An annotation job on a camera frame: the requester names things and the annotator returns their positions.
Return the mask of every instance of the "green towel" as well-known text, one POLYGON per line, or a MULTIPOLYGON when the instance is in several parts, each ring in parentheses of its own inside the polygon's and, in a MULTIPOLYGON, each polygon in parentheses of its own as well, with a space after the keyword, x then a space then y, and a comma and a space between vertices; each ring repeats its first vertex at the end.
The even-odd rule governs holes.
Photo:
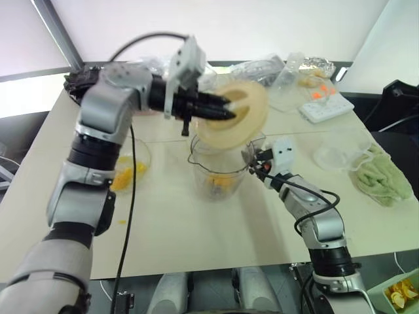
MULTIPOLYGON (((383 206, 392 206, 395 201, 405 200, 412 196, 412 186, 390 156, 377 145, 369 149, 374 158, 361 164, 355 172, 355 184, 364 193, 383 206)), ((368 156, 358 159, 360 164, 368 156)))

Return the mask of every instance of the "round lid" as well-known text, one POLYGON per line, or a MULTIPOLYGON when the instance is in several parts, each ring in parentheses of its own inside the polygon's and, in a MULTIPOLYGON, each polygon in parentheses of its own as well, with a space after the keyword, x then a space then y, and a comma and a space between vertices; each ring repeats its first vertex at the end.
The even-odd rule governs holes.
POLYGON ((230 120, 198 119, 195 131, 205 144, 218 149, 246 144, 262 129, 268 116, 268 96, 256 82, 233 82, 215 91, 231 100, 229 110, 236 114, 230 120))

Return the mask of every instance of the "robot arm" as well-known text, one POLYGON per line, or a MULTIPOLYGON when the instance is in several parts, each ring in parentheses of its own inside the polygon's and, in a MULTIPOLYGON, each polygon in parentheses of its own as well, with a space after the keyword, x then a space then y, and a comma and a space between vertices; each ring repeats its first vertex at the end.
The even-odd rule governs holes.
MULTIPOLYGON (((322 196, 320 189, 291 173, 293 160, 292 142, 287 138, 279 139, 256 154, 250 172, 255 173, 267 188, 277 191, 285 208, 299 221, 307 214, 324 209, 329 203, 297 187, 302 186, 322 196)), ((320 305, 325 309, 322 313, 374 313, 362 278, 352 263, 338 211, 332 208, 303 219, 299 228, 310 253, 313 280, 322 293, 319 299, 324 303, 320 305), (363 311, 341 312, 338 308, 342 301, 347 308, 351 303, 363 311)))
POLYGON ((167 82, 134 64, 105 66, 83 97, 71 151, 48 203, 51 230, 0 294, 1 314, 87 312, 92 240, 111 224, 115 194, 109 186, 133 112, 150 108, 183 119, 183 135, 192 116, 235 117, 225 109, 225 98, 197 91, 204 62, 189 37, 172 58, 167 82))

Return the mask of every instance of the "black cable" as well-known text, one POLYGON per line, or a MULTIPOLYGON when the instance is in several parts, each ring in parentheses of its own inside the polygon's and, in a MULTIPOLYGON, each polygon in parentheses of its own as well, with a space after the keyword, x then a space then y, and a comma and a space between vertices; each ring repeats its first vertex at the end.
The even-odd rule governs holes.
MULTIPOLYGON (((172 33, 169 31, 166 32, 156 32, 156 33, 148 33, 139 37, 136 37, 134 39, 132 39, 131 41, 129 41, 128 43, 126 43, 123 47, 121 47, 120 49, 118 49, 117 52, 115 52, 113 54, 113 56, 109 59, 109 61, 115 61, 115 59, 117 57, 120 56, 121 53, 123 53, 127 48, 131 47, 133 44, 136 44, 142 40, 148 39, 148 38, 152 38, 152 37, 175 37, 175 38, 179 38, 179 39, 183 39, 186 40, 188 37, 178 34, 178 33, 172 33)), ((136 179, 137 179, 137 162, 136 162, 136 140, 134 137, 134 129, 132 127, 132 125, 130 126, 130 131, 131 131, 131 138, 132 138, 132 160, 133 160, 133 171, 134 171, 134 175, 133 175, 133 183, 132 183, 132 197, 131 197, 131 205, 130 205, 130 214, 128 217, 128 222, 127 222, 127 227, 126 227, 126 234, 125 234, 125 240, 124 240, 124 247, 122 249, 122 253, 120 256, 120 260, 119 260, 119 266, 118 266, 118 272, 117 272, 117 276, 115 277, 115 284, 113 287, 113 296, 112 296, 112 302, 111 302, 111 314, 115 314, 115 307, 117 305, 117 294, 118 294, 118 288, 119 288, 119 281, 120 281, 120 275, 122 273, 122 267, 124 265, 124 260, 125 260, 125 254, 126 254, 126 249, 128 247, 128 240, 130 238, 130 231, 131 231, 131 221, 132 221, 132 213, 134 210, 134 202, 136 199, 136 179)))
POLYGON ((306 287, 307 287, 307 284, 308 284, 308 282, 309 281, 311 281, 311 280, 313 280, 313 273, 311 273, 307 278, 306 278, 306 280, 304 281, 304 283, 302 284, 302 286, 301 286, 301 290, 300 290, 300 314, 304 314, 303 312, 302 312, 302 301, 303 301, 303 299, 304 299, 304 292, 305 292, 305 290, 306 290, 306 287))
POLYGON ((371 111, 367 114, 367 116, 364 118, 364 120, 362 120, 362 123, 364 123, 365 125, 367 125, 367 122, 369 121, 369 119, 371 119, 371 117, 373 116, 373 114, 379 108, 379 106, 381 104, 381 101, 382 101, 381 99, 379 101, 377 101, 377 103, 374 105, 374 107, 371 109, 371 111))
POLYGON ((131 221, 132 221, 132 213, 134 212, 134 203, 136 200, 136 181, 137 181, 137 159, 136 159, 136 139, 134 137, 134 129, 130 126, 131 131, 131 140, 132 140, 132 163, 133 163, 133 177, 132 177, 132 195, 131 195, 131 206, 130 206, 130 214, 128 216, 128 222, 126 226, 126 234, 125 234, 125 241, 124 247, 122 249, 122 253, 120 255, 119 266, 117 276, 115 277, 115 285, 113 287, 112 293, 112 302, 111 302, 111 314, 115 313, 115 307, 117 306, 117 294, 118 294, 118 287, 120 281, 120 275, 122 273, 122 267, 124 265, 126 248, 128 247, 128 240, 130 238, 130 231, 131 231, 131 221))
POLYGON ((306 191, 306 192, 308 192, 308 193, 310 193, 310 194, 314 195, 315 197, 317 197, 317 198, 321 199, 322 201, 324 201, 324 202, 327 204, 327 206, 326 206, 325 208, 320 209, 319 211, 315 211, 315 212, 313 212, 313 213, 309 213, 309 214, 307 214, 307 215, 305 215, 305 216, 302 216, 301 218, 299 218, 299 219, 297 219, 297 220, 295 221, 295 223, 294 223, 294 229, 295 229, 295 231, 296 231, 296 232, 297 232, 300 236, 301 236, 302 234, 301 234, 301 231, 298 229, 298 226, 299 226, 299 224, 300 224, 302 221, 306 220, 307 218, 310 218, 310 217, 316 216, 316 215, 318 215, 318 214, 322 214, 322 213, 324 213, 324 212, 326 212, 326 211, 328 211, 328 210, 330 210, 330 209, 333 209, 333 208, 334 208, 334 207, 336 207, 336 206, 339 204, 339 202, 340 202, 340 197, 339 197, 339 195, 338 195, 338 194, 336 194, 336 193, 333 193, 333 192, 330 192, 330 191, 326 191, 326 190, 321 190, 323 193, 333 195, 333 196, 336 198, 336 200, 335 200, 333 203, 331 203, 331 202, 330 202, 327 198, 325 198, 325 197, 324 197, 324 196, 322 196, 321 194, 319 194, 319 193, 317 193, 317 192, 315 192, 315 191, 313 191, 313 190, 311 190, 311 189, 309 189, 309 188, 306 188, 305 186, 301 186, 301 185, 299 185, 299 184, 297 184, 297 183, 290 182, 290 181, 285 180, 285 179, 282 179, 282 178, 280 178, 280 177, 274 177, 274 176, 272 176, 272 175, 267 175, 266 173, 264 173, 264 172, 262 172, 262 171, 260 171, 260 170, 258 170, 258 169, 255 169, 255 168, 253 168, 253 170, 254 170, 254 172, 255 172, 255 173, 258 173, 258 174, 260 174, 261 176, 264 176, 264 177, 266 177, 266 178, 269 178, 269 179, 272 179, 272 180, 275 180, 275 181, 279 181, 279 182, 281 182, 281 183, 283 183, 283 184, 288 184, 288 185, 294 186, 295 188, 299 188, 299 189, 301 189, 301 190, 304 190, 304 191, 306 191))
POLYGON ((136 44, 140 41, 143 41, 144 39, 148 39, 151 37, 174 37, 174 38, 183 39, 184 41, 188 38, 185 35, 172 33, 171 31, 160 31, 156 33, 148 33, 148 34, 136 37, 132 39, 131 41, 128 41, 124 46, 122 46, 117 52, 113 54, 113 56, 111 57, 111 59, 109 59, 109 61, 115 61, 115 59, 119 57, 120 54, 123 53, 127 48, 130 48, 133 44, 136 44))
POLYGON ((299 224, 302 222, 302 221, 304 221, 304 220, 306 220, 306 219, 308 219, 308 218, 311 218, 311 217, 313 217, 313 216, 316 216, 316 215, 318 215, 318 214, 322 214, 322 213, 324 213, 324 212, 326 212, 326 211, 328 211, 328 210, 330 210, 330 209, 335 209, 335 207, 339 204, 339 202, 340 202, 340 197, 339 197, 339 195, 338 194, 336 194, 336 193, 333 193, 333 192, 330 192, 330 191, 326 191, 326 190, 321 190, 323 193, 326 193, 326 194, 330 194, 330 195, 333 195, 334 197, 335 197, 335 201, 333 202, 333 203, 330 203, 330 201, 328 200, 326 203, 328 203, 328 206, 326 206, 325 208, 323 208, 323 209, 320 209, 319 211, 315 211, 315 212, 313 212, 313 213, 309 213, 309 214, 307 214, 307 215, 304 215, 304 216, 302 216, 302 217, 300 217, 300 218, 298 218, 296 221, 295 221, 295 223, 294 223, 294 230, 301 236, 301 231, 298 229, 298 227, 299 227, 299 224))

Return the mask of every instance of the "green box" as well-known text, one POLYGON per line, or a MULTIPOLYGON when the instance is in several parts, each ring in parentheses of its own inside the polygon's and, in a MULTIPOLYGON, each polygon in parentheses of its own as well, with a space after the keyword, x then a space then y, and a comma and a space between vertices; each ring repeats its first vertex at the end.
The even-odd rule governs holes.
POLYGON ((387 299, 384 290, 388 287, 409 278, 416 291, 419 291, 419 268, 412 270, 410 273, 402 273, 393 278, 380 283, 379 285, 367 291, 367 294, 376 309, 387 314, 419 314, 419 299, 408 300, 404 309, 396 310, 392 303, 387 299))

